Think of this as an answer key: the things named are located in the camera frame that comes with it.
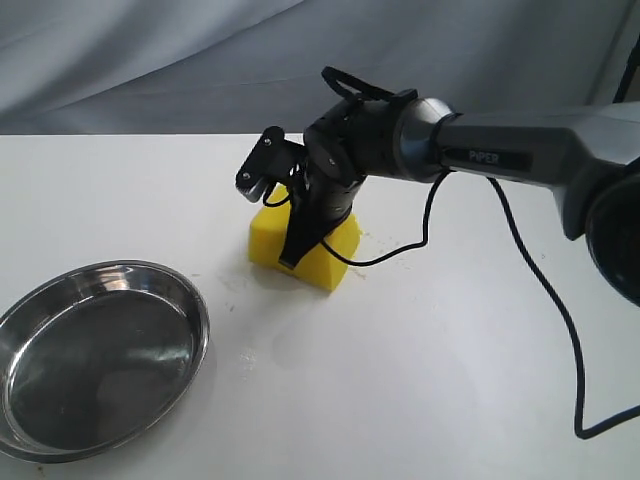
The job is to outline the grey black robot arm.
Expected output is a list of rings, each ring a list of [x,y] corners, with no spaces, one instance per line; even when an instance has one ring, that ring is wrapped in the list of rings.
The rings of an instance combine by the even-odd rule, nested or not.
[[[549,189],[566,238],[584,238],[603,277],[639,298],[639,106],[457,113],[327,67],[339,102],[304,131],[303,180],[279,261],[294,268],[350,213],[368,176],[431,183],[461,171]]]

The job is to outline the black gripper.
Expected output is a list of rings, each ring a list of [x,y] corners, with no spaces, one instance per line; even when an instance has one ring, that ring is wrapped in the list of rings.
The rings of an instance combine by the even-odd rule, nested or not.
[[[303,175],[303,192],[291,208],[279,264],[294,270],[302,258],[349,216],[364,178],[348,186],[308,164]]]

